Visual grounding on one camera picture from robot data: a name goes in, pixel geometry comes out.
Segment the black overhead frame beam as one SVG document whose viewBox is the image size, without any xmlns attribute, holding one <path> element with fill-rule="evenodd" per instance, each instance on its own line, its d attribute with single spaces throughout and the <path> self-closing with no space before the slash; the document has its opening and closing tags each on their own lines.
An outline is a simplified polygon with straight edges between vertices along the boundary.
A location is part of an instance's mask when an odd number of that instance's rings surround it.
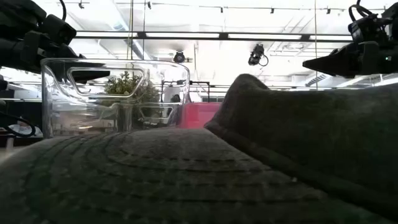
<svg viewBox="0 0 398 224">
<path fill-rule="evenodd" d="M 255 32 L 128 32 L 78 31 L 77 39 L 154 39 L 154 40 L 233 40 L 233 41 L 293 41 L 351 42 L 346 34 L 296 34 Z"/>
</svg>

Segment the small green potted plant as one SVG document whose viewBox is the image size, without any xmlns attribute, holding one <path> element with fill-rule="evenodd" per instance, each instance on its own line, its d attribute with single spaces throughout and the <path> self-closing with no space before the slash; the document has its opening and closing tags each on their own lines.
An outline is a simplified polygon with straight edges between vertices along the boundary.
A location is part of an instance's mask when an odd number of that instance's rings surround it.
<svg viewBox="0 0 398 224">
<path fill-rule="evenodd" d="M 151 126 L 146 117 L 159 117 L 160 109 L 151 108 L 146 103 L 158 103 L 160 101 L 159 90 L 149 80 L 142 81 L 138 72 L 124 71 L 116 78 L 110 78 L 105 86 L 105 93 L 110 95 L 130 95 L 131 98 L 122 101 L 123 106 L 132 109 L 132 128 L 148 129 Z"/>
</svg>

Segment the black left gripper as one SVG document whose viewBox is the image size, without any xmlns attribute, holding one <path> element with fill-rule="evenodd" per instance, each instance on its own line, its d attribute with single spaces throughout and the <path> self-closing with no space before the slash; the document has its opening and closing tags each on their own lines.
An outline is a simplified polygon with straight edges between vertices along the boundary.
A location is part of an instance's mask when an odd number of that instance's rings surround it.
<svg viewBox="0 0 398 224">
<path fill-rule="evenodd" d="M 0 67 L 15 68 L 32 73 L 40 73 L 40 61 L 46 58 L 46 66 L 51 69 L 58 82 L 66 82 L 71 79 L 67 72 L 70 68 L 96 68 L 103 67 L 103 63 L 83 62 L 85 56 L 62 55 L 60 51 L 64 44 L 56 43 L 46 34 L 29 31 L 23 39 L 7 39 L 0 37 Z M 110 71 L 78 70 L 72 72 L 72 78 L 77 83 L 86 83 L 89 80 L 109 76 Z"/>
</svg>

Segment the clear plastic bin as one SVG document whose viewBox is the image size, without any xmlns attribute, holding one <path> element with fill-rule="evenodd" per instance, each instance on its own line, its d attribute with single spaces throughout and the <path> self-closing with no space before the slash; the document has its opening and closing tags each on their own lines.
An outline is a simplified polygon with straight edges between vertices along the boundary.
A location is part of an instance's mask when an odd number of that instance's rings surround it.
<svg viewBox="0 0 398 224">
<path fill-rule="evenodd" d="M 138 72 L 142 81 L 149 80 L 159 90 L 158 103 L 146 103 L 148 107 L 160 109 L 160 116 L 146 117 L 152 128 L 175 126 L 182 105 L 189 101 L 190 71 L 173 62 L 158 60 L 83 59 L 83 62 L 103 63 L 98 68 L 76 68 L 68 70 L 71 79 L 58 82 L 55 75 L 44 64 L 42 68 L 42 113 L 45 138 L 77 136 L 82 134 L 124 133 L 145 129 L 132 128 L 132 109 L 123 106 L 130 95 L 110 95 L 105 86 L 110 78 L 124 71 Z M 77 83 L 72 72 L 78 70 L 110 71 L 109 76 Z"/>
</svg>

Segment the translucent red plastic bin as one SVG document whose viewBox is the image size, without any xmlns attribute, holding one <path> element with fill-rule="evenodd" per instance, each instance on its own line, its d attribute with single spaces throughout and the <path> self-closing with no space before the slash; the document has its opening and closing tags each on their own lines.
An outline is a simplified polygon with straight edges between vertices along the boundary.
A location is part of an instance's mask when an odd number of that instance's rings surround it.
<svg viewBox="0 0 398 224">
<path fill-rule="evenodd" d="M 214 117 L 221 103 L 187 103 L 182 106 L 178 127 L 184 129 L 203 128 Z"/>
</svg>

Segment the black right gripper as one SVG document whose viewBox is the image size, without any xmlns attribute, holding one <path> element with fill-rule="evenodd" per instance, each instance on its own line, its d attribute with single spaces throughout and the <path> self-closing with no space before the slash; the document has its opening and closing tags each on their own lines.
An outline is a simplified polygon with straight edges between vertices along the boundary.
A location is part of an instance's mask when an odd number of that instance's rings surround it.
<svg viewBox="0 0 398 224">
<path fill-rule="evenodd" d="M 398 73 L 398 41 L 351 43 L 329 55 L 306 60 L 302 66 L 316 72 L 346 78 L 360 75 Z"/>
</svg>

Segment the dark grey cap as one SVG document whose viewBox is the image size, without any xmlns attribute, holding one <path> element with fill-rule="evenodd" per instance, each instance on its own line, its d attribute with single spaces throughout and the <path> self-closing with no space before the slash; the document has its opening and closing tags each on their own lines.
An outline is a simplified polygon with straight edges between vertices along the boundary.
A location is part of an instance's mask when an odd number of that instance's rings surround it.
<svg viewBox="0 0 398 224">
<path fill-rule="evenodd" d="M 38 142 L 0 163 L 0 224 L 398 224 L 398 83 L 242 74 L 202 129 Z"/>
</svg>

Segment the black metal stand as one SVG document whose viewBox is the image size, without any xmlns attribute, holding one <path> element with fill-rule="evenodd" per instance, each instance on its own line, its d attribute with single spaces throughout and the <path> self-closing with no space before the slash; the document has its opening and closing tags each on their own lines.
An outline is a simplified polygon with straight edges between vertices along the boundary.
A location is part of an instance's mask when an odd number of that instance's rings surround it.
<svg viewBox="0 0 398 224">
<path fill-rule="evenodd" d="M 206 101 L 208 103 L 210 102 L 210 88 L 211 88 L 210 82 L 206 82 L 206 81 L 189 81 L 189 87 L 190 88 L 193 88 L 193 87 L 201 88 L 207 94 L 207 96 L 205 97 Z"/>
</svg>

